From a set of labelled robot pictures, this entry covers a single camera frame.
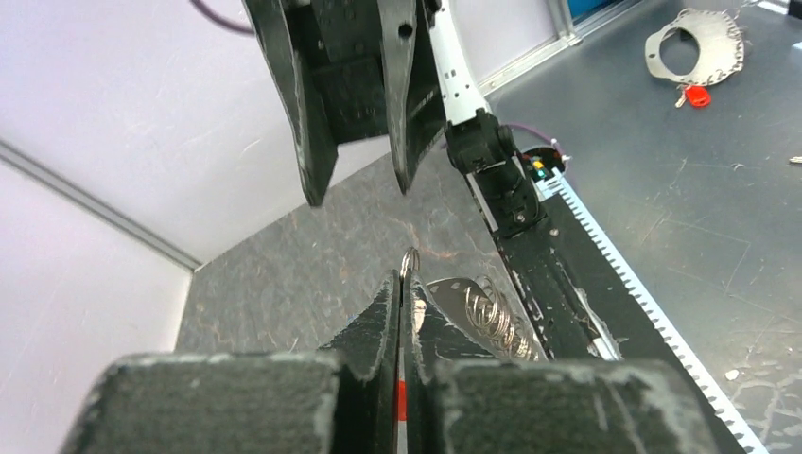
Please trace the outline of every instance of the scratched surface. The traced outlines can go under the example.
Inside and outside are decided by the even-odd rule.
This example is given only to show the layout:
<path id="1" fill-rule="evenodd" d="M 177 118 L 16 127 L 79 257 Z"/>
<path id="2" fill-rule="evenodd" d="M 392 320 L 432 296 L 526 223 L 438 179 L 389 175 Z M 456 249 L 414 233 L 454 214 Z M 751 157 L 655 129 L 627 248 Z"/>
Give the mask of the scratched surface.
<path id="1" fill-rule="evenodd" d="M 307 350 L 373 298 L 405 250 L 421 276 L 490 276 L 514 289 L 479 210 L 445 152 L 432 152 L 404 197 L 385 156 L 334 186 L 324 207 L 296 209 L 195 274 L 177 350 Z"/>
<path id="2" fill-rule="evenodd" d="M 744 9 L 744 70 L 706 109 L 675 109 L 643 43 L 710 3 L 644 2 L 492 104 L 560 140 L 585 204 L 760 439 L 802 452 L 802 21 Z"/>

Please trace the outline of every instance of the coiled wire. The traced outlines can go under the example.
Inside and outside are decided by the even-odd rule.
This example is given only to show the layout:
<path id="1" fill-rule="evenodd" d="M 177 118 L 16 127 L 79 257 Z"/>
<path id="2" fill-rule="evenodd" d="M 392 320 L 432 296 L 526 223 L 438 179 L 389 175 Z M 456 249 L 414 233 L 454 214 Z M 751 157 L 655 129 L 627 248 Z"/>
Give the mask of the coiled wire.
<path id="1" fill-rule="evenodd" d="M 526 323 L 510 308 L 507 299 L 496 290 L 493 281 L 480 276 L 477 284 L 484 294 L 465 292 L 468 321 L 508 358 L 538 360 L 534 335 Z"/>

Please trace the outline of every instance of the red object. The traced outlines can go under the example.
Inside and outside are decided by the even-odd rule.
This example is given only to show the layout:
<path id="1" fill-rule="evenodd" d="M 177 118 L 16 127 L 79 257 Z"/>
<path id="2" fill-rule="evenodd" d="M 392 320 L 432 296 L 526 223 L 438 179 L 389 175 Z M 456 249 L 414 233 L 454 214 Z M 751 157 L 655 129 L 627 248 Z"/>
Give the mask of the red object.
<path id="1" fill-rule="evenodd" d="M 398 381 L 395 397 L 398 401 L 398 421 L 407 421 L 407 382 L 404 380 Z"/>
<path id="2" fill-rule="evenodd" d="M 705 87 L 691 85 L 685 89 L 685 97 L 688 99 L 693 107 L 705 107 L 710 103 L 710 93 L 707 92 Z"/>

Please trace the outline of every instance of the white wall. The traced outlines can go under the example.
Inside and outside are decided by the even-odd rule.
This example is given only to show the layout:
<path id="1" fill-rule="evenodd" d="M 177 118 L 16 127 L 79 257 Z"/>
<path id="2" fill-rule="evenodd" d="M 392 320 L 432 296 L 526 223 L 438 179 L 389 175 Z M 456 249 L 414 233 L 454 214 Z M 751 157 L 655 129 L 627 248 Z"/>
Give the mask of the white wall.
<path id="1" fill-rule="evenodd" d="M 553 32 L 541 0 L 459 3 L 479 79 Z M 304 202 L 258 45 L 187 1 L 0 0 L 0 43 L 0 137 L 201 262 Z M 350 147 L 335 181 L 387 151 Z"/>
<path id="2" fill-rule="evenodd" d="M 116 358 L 175 346 L 190 273 L 0 165 L 0 452 L 56 452 Z"/>

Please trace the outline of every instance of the blue object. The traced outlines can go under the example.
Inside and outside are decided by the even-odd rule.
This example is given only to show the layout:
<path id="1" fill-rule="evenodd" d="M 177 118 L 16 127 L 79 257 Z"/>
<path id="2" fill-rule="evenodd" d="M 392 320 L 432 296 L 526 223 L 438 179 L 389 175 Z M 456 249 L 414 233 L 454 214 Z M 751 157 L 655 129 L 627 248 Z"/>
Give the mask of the blue object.
<path id="1" fill-rule="evenodd" d="M 568 7 L 571 9 L 571 17 L 577 17 L 608 3 L 613 2 L 611 0 L 568 0 Z"/>

